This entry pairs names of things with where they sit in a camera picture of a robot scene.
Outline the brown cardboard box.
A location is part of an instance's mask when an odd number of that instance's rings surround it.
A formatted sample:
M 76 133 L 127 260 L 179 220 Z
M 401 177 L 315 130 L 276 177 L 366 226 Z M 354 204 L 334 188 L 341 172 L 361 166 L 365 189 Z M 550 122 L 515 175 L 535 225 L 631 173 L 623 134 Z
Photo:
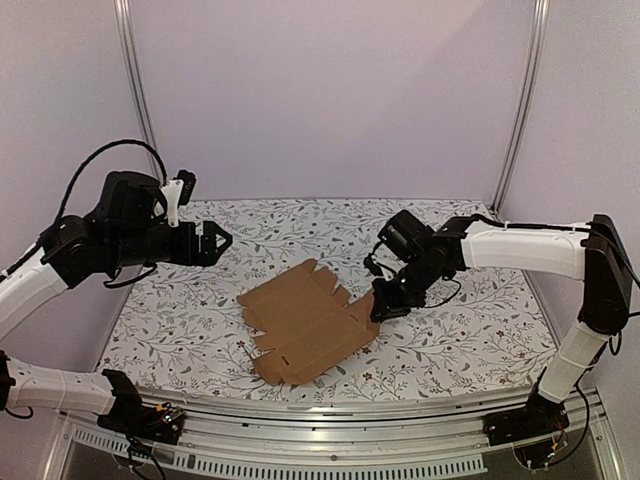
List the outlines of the brown cardboard box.
M 307 259 L 237 297 L 244 322 L 259 331 L 255 372 L 268 384 L 302 385 L 370 344 L 373 292 L 351 293 L 328 267 Z

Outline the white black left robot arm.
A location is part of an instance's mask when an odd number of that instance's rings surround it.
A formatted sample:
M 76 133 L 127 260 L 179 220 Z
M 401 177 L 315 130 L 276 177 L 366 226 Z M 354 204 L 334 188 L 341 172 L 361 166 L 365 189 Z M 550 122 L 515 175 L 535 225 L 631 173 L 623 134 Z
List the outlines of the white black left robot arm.
M 50 300 L 97 274 L 108 289 L 122 287 L 125 267 L 152 274 L 161 263 L 215 265 L 233 237 L 213 221 L 201 226 L 179 219 L 190 200 L 192 173 L 166 183 L 138 172 L 106 176 L 99 201 L 85 216 L 63 215 L 38 237 L 1 280 L 1 334 L 7 336 Z M 45 407 L 110 415 L 128 434 L 148 426 L 148 412 L 126 374 L 78 373 L 29 366 L 1 357 L 1 407 Z

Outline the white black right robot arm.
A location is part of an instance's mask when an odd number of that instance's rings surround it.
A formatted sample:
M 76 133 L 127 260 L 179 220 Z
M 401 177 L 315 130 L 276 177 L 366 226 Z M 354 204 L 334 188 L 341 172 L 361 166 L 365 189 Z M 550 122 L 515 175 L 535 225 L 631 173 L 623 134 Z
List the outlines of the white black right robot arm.
M 371 318 L 403 317 L 426 306 L 439 280 L 472 269 L 506 269 L 562 278 L 581 288 L 575 320 L 557 353 L 541 371 L 532 402 L 517 415 L 517 427 L 537 436 L 552 424 L 563 403 L 606 344 L 635 313 L 632 290 L 639 284 L 614 220 L 601 213 L 569 224 L 508 222 L 481 214 L 453 216 L 440 227 L 402 210 L 378 235 L 402 267 L 390 279 L 373 281 Z

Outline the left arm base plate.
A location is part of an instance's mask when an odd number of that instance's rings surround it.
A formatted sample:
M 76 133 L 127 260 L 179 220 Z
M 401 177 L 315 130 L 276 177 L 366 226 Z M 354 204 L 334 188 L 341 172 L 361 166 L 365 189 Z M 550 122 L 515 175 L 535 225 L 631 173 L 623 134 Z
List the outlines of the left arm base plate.
M 114 403 L 106 414 L 97 416 L 97 425 L 112 432 L 167 445 L 177 445 L 185 412 L 170 402 L 146 406 L 131 380 L 121 371 L 105 369 Z

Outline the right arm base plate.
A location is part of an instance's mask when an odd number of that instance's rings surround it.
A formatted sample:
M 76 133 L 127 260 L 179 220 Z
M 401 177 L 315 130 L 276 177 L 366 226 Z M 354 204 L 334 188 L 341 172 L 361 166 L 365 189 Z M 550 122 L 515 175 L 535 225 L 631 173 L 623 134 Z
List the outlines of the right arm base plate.
M 484 416 L 482 431 L 491 446 L 512 444 L 520 465 L 538 470 L 550 467 L 568 445 L 569 425 L 564 403 L 545 399 L 535 385 L 523 406 Z

